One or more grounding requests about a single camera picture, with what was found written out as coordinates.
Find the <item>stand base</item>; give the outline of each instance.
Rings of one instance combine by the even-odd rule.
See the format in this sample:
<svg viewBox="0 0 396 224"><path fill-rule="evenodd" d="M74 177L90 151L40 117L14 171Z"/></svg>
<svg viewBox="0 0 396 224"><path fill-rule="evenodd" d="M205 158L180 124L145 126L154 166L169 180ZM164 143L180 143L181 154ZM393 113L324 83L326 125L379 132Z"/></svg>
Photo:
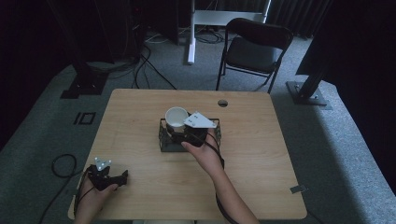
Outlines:
<svg viewBox="0 0 396 224"><path fill-rule="evenodd" d="M296 105L319 105L322 109L332 110L329 102L324 100L319 89L316 89L311 97L307 99L301 98L298 93L303 85L303 82L286 82L286 86L288 87L291 98Z"/></svg>
<svg viewBox="0 0 396 224"><path fill-rule="evenodd" d="M96 79L90 86L81 86L77 75L69 90L62 93L61 99L77 99L80 95L100 95L106 85L107 77L108 73L96 74Z"/></svg>

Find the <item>forearm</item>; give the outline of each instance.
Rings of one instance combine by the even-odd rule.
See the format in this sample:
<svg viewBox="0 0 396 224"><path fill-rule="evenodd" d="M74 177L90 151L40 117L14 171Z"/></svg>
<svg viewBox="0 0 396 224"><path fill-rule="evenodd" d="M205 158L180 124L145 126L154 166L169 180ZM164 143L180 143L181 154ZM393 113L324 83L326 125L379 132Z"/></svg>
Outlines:
<svg viewBox="0 0 396 224"><path fill-rule="evenodd" d="M213 180L216 193L224 210L233 220L244 224L259 223L223 170L216 172L210 177Z"/></svg>

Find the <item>wooden table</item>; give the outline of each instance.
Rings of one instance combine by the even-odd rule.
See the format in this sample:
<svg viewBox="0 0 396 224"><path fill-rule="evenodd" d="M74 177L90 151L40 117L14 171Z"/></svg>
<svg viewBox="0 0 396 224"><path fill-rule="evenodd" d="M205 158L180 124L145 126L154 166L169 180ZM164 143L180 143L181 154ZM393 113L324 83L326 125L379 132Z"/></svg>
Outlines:
<svg viewBox="0 0 396 224"><path fill-rule="evenodd" d="M99 157L112 160L111 176L130 176L99 218L222 219L211 179L194 157L160 151L160 119L172 106L219 119L225 171L258 219L306 216L301 193L290 192L298 183L267 93L114 90L86 167Z"/></svg>

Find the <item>black chair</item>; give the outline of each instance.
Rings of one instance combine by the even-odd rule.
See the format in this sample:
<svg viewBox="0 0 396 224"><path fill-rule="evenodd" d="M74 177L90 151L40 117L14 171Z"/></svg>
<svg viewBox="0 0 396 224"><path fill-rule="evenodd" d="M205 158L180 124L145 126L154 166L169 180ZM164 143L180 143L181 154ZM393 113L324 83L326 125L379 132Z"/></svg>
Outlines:
<svg viewBox="0 0 396 224"><path fill-rule="evenodd" d="M237 35L228 47L229 33ZM221 56L218 83L226 69L259 77L266 77L263 86L272 78L268 93L273 88L283 55L293 39L292 32L281 26L236 18L228 22Z"/></svg>

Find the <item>chair leg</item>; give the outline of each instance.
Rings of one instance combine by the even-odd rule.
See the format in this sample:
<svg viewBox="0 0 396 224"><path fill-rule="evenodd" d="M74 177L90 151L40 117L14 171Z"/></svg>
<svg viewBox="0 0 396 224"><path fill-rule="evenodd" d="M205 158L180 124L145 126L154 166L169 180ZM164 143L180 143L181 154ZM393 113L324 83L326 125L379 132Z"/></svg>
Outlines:
<svg viewBox="0 0 396 224"><path fill-rule="evenodd" d="M270 84L270 86L268 87L268 94L271 93L271 89L272 89L273 86L274 86L276 75L277 75L277 69L275 70L275 72L274 72L274 74L273 74L273 77L272 77L272 80L271 80L271 84Z"/></svg>
<svg viewBox="0 0 396 224"><path fill-rule="evenodd" d="M219 90L221 71L222 71L223 64L224 64L224 62L221 60L219 74L218 74L218 83L216 84L216 91Z"/></svg>

